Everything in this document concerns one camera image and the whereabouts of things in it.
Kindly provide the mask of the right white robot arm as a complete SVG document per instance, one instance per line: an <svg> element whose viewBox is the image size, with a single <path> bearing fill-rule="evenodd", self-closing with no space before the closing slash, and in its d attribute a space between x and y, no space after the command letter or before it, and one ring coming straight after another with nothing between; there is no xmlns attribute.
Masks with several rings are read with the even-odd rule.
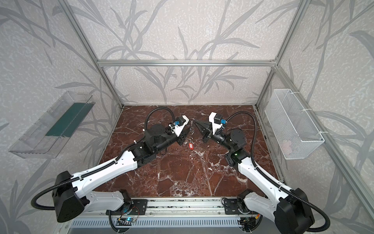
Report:
<svg viewBox="0 0 374 234"><path fill-rule="evenodd" d="M238 195L240 207L245 213L256 212L273 221L282 234L303 234L315 223L311 208L301 199L307 200L306 194L297 189L293 197L282 189L287 189L271 174L259 166L252 155L247 152L245 134L241 129L234 129L228 134L223 128L216 129L215 123L195 121L196 127L203 136L203 141L213 140L228 149L225 159L229 166L251 180L265 196L256 192L243 192Z"/></svg>

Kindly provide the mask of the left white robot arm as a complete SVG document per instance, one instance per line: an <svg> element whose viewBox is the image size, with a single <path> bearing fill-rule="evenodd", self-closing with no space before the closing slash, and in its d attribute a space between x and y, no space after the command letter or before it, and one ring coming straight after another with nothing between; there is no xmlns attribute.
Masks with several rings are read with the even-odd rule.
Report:
<svg viewBox="0 0 374 234"><path fill-rule="evenodd" d="M186 124L179 121L168 127L156 124L145 131L143 139L119 156L82 172L60 173L52 190L57 221L66 222L84 212L122 208L128 202L123 192L95 192L95 188L153 161L174 143L183 145L188 133Z"/></svg>

